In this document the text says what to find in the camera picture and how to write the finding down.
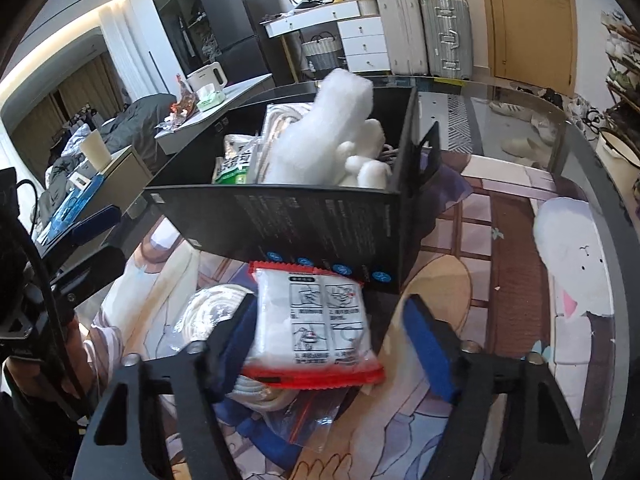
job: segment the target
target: white suitcase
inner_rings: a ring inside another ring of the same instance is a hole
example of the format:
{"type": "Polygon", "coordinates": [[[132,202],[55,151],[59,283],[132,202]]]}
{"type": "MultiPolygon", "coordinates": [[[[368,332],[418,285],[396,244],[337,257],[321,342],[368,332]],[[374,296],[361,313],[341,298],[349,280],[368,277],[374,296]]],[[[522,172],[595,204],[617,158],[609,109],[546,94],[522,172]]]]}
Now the white suitcase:
{"type": "Polygon", "coordinates": [[[378,0],[386,50],[394,75],[427,75],[427,46],[420,0],[378,0]]]}

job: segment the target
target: white coiled cable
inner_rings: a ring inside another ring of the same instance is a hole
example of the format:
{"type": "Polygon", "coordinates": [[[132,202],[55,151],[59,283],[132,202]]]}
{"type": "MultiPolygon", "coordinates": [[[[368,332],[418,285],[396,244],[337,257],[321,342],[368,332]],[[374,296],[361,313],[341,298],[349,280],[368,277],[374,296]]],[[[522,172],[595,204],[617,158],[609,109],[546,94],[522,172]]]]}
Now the white coiled cable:
{"type": "MultiPolygon", "coordinates": [[[[191,297],[174,330],[182,333],[185,346],[191,341],[205,340],[219,322],[233,317],[245,295],[250,293],[247,288],[232,283],[203,288],[191,297]]],[[[272,388],[240,375],[227,397],[263,413],[284,409],[297,394],[297,390],[272,388]]]]}

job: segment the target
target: shoe rack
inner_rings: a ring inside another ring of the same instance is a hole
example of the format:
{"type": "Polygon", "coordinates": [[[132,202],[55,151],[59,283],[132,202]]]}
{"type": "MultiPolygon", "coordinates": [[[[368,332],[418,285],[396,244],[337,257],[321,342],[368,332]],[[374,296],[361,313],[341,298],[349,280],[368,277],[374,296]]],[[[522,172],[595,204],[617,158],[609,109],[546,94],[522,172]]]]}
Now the shoe rack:
{"type": "MultiPolygon", "coordinates": [[[[610,33],[615,33],[628,41],[636,52],[640,52],[640,35],[633,26],[605,13],[602,15],[602,25],[610,33]]],[[[608,52],[607,57],[609,57],[609,62],[614,70],[623,75],[635,74],[640,77],[640,63],[636,60],[626,54],[622,57],[615,57],[608,52]]],[[[609,126],[627,144],[636,147],[635,151],[640,156],[640,92],[632,92],[635,95],[629,94],[625,89],[612,83],[609,77],[607,77],[606,85],[612,99],[617,103],[606,110],[604,116],[609,122],[609,126]]]]}

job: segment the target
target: instruction diagram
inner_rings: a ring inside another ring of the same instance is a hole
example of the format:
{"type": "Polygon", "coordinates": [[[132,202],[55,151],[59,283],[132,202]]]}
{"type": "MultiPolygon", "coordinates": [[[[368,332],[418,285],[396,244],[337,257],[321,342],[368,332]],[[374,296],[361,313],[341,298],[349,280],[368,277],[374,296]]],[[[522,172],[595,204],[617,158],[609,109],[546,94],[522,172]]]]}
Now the instruction diagram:
{"type": "Polygon", "coordinates": [[[335,323],[331,325],[336,350],[354,350],[362,338],[361,322],[335,323]]]}
{"type": "Polygon", "coordinates": [[[328,350],[326,327],[323,323],[297,323],[291,325],[295,352],[328,350]]]}
{"type": "Polygon", "coordinates": [[[291,306],[322,306],[320,285],[312,283],[289,284],[291,306]]]}
{"type": "Polygon", "coordinates": [[[330,308],[357,306],[356,289],[353,285],[327,285],[324,290],[330,308]]]}

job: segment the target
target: black cable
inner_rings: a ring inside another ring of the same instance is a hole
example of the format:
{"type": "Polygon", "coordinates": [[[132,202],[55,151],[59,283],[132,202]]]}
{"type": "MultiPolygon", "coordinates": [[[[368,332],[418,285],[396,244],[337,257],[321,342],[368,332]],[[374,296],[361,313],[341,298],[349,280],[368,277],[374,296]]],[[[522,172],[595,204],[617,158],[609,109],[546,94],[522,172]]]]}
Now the black cable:
{"type": "Polygon", "coordinates": [[[29,231],[29,236],[32,237],[33,230],[36,228],[36,222],[38,220],[38,190],[36,189],[36,185],[28,178],[25,178],[24,180],[21,180],[20,182],[18,182],[18,184],[15,185],[15,189],[17,190],[23,184],[29,184],[29,186],[33,188],[33,194],[35,195],[35,198],[36,198],[36,203],[34,206],[35,209],[33,211],[33,219],[31,219],[31,231],[29,231]]]}
{"type": "Polygon", "coordinates": [[[60,326],[60,318],[58,317],[58,311],[56,310],[56,302],[53,298],[53,293],[51,292],[51,287],[49,285],[49,275],[42,258],[40,257],[40,253],[20,221],[9,215],[9,213],[2,207],[0,207],[0,226],[3,230],[7,229],[11,233],[14,241],[24,251],[31,263],[33,272],[38,280],[38,284],[40,285],[40,291],[44,300],[44,307],[47,311],[47,316],[49,316],[51,333],[53,334],[53,341],[56,346],[56,350],[58,351],[58,356],[62,361],[62,366],[65,369],[66,376],[69,378],[74,390],[78,394],[84,414],[88,416],[92,412],[91,404],[82,389],[82,385],[78,380],[78,376],[76,376],[76,372],[71,365],[69,355],[66,352],[65,338],[62,335],[62,327],[60,326]]]}

